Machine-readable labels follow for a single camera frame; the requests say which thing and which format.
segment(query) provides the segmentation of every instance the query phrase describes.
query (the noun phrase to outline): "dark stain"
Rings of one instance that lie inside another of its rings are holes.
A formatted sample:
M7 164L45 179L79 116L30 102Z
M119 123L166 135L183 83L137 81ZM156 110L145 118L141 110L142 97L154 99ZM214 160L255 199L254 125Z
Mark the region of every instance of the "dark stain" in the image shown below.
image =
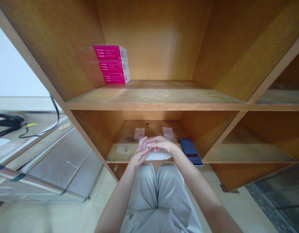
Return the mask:
M125 137L125 141L134 141L134 138L127 136L127 137Z

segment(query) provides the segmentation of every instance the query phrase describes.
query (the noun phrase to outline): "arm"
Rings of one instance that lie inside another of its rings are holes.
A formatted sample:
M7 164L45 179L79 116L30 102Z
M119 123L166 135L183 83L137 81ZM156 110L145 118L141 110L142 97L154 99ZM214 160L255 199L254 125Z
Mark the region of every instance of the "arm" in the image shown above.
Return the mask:
M120 181L110 196L95 232L119 232L126 214L138 166L148 155L148 148L138 146Z
M176 166L196 199L213 233L242 232L223 206L213 188L177 145L162 136L150 138L147 143L149 147L156 145L156 147L164 148L172 153Z

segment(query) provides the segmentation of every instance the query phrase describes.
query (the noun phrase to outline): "cabinet side panel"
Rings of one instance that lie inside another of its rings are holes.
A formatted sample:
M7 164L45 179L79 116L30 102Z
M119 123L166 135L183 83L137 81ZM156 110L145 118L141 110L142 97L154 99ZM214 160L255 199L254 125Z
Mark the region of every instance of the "cabinet side panel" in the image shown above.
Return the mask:
M299 86L299 54L277 78L279 83Z
M248 112L240 123L299 160L299 112Z
M298 38L299 0L218 0L193 80L247 101Z
M180 120L182 111L123 111L125 120Z
M211 163L226 191L240 188L290 164L222 164Z
M123 124L122 111L72 110L72 113L106 159Z
M103 85L94 44L105 44L91 1L1 1L0 7L64 101Z
M181 121L203 158L236 115L235 111L183 111Z
M128 50L132 80L191 80L214 0L97 0L105 41Z
M127 163L109 163L108 165L118 180L121 179L124 171L126 170L126 168L128 166Z

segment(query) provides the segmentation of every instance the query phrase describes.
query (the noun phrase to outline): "hand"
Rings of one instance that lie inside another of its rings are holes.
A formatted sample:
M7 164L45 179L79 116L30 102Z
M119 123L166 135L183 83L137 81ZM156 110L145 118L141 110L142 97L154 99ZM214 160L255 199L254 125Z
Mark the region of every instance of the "hand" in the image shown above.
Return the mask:
M135 167L135 169L137 169L138 166L141 165L141 163L146 159L146 157L149 153L149 151L148 151L149 149L145 143L146 139L147 139L147 137L140 139L139 146L137 147L132 158L130 159L129 163L131 163Z
M147 139L146 143L147 146L150 148L158 148L158 149L163 148L169 152L171 152L173 148L177 147L173 142L169 141L163 136L156 136L156 137L149 138Z

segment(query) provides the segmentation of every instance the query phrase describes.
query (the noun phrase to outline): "person's left hand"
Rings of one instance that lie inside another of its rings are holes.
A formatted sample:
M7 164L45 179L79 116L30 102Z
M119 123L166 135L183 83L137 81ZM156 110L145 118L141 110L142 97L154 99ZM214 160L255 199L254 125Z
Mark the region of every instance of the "person's left hand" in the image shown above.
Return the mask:
M140 139L139 146L137 147L132 158L130 159L130 163L132 163L136 169L146 159L149 153L149 148L147 147L146 139L147 137Z

